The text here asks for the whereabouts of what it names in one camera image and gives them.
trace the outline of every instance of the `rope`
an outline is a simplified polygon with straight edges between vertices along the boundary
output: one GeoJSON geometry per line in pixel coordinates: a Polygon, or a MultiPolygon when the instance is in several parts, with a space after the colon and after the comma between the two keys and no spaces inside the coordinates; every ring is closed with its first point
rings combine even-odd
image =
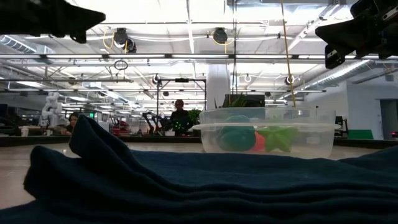
{"type": "Polygon", "coordinates": [[[106,31],[104,32],[104,37],[103,37],[103,39],[102,39],[102,42],[104,43],[104,47],[106,47],[107,49],[111,49],[111,48],[113,47],[114,33],[115,33],[115,32],[113,32],[113,34],[112,34],[112,44],[111,44],[111,46],[108,46],[108,45],[106,45],[106,43],[105,43],[106,31]]]}
{"type": "Polygon", "coordinates": [[[286,36],[286,25],[285,25],[285,11],[284,11],[284,0],[280,0],[280,6],[282,8],[282,18],[284,24],[284,39],[285,39],[285,48],[286,48],[286,59],[287,59],[287,72],[289,74],[289,83],[290,83],[290,92],[292,94],[293,99],[293,107],[296,107],[296,97],[294,96],[294,89],[293,89],[293,78],[292,73],[290,72],[290,59],[289,59],[289,48],[287,46],[287,36],[286,36]]]}

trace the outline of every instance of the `potted plant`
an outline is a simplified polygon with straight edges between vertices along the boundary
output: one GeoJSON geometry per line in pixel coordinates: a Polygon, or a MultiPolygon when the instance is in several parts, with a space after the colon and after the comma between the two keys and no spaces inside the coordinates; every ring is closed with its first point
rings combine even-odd
{"type": "MultiPolygon", "coordinates": [[[[188,111],[188,117],[189,117],[191,126],[199,124],[199,114],[200,113],[201,113],[201,110],[198,110],[198,109],[193,109],[193,110],[188,111]]],[[[200,130],[194,129],[193,135],[195,137],[200,137],[200,130]]]]}

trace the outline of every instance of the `white pillar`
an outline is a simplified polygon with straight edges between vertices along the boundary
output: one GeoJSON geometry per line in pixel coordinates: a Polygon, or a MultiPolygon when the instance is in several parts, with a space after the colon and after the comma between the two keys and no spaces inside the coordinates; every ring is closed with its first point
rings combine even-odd
{"type": "Polygon", "coordinates": [[[208,110],[215,109],[224,103],[225,94],[230,94],[230,78],[227,65],[209,65],[207,74],[207,105],[208,110]]]}

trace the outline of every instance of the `cloth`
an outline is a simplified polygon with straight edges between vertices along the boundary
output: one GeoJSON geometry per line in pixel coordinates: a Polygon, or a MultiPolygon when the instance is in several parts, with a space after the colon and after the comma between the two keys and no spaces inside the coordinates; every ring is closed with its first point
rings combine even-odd
{"type": "Polygon", "coordinates": [[[398,223],[397,148],[354,159],[131,151],[80,116],[80,158],[37,146],[36,200],[0,223],[398,223]]]}

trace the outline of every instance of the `computer screen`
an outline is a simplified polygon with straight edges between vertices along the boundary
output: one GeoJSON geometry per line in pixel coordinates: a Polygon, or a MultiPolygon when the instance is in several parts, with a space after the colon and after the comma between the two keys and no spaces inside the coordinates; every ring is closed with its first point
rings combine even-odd
{"type": "Polygon", "coordinates": [[[108,115],[102,114],[102,121],[108,121],[108,115]]]}

